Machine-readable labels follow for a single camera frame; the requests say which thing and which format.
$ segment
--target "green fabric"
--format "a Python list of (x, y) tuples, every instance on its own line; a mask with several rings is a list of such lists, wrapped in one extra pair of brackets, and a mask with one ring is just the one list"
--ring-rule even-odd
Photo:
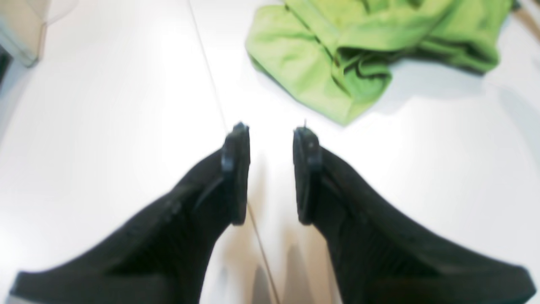
[(246, 48), (256, 68), (341, 124), (366, 111), (405, 55), (487, 72), (512, 0), (285, 0), (260, 8)]

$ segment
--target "green cloth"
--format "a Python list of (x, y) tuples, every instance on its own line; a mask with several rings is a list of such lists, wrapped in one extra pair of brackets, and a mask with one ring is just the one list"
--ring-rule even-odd
[(512, 0), (285, 0), (260, 8), (246, 48), (294, 98), (348, 124), (382, 95), (405, 55), (486, 72)]

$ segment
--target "white floor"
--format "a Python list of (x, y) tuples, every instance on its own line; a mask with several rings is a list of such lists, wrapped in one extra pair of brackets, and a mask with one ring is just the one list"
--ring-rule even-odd
[(187, 0), (81, 0), (50, 27), (38, 66), (11, 68), (0, 91), (0, 296), (19, 269), (47, 269), (107, 236), (238, 121), (251, 127), (254, 218), (218, 241), (201, 303), (340, 302), (325, 241), (296, 214), (292, 131), (304, 121), (398, 209), (540, 282), (540, 44), (519, 22), (502, 30), (496, 70), (400, 61), (381, 100), (343, 128), (251, 66), (244, 40), (269, 3), (191, 0), (217, 100)]

